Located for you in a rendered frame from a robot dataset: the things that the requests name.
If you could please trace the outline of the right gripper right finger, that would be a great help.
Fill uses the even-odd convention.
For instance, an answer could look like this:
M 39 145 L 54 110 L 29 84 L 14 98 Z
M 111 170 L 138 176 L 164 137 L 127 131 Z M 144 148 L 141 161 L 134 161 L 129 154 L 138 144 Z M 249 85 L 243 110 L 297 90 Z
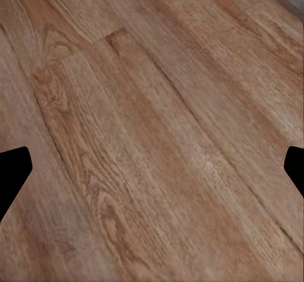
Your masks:
M 284 170 L 304 197 L 304 149 L 290 146 L 284 161 Z

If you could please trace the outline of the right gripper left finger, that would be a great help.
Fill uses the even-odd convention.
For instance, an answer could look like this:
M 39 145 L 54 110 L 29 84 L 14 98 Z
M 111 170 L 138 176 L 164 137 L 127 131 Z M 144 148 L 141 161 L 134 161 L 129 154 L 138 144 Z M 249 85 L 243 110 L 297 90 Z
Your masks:
M 0 222 L 32 171 L 26 146 L 0 153 Z

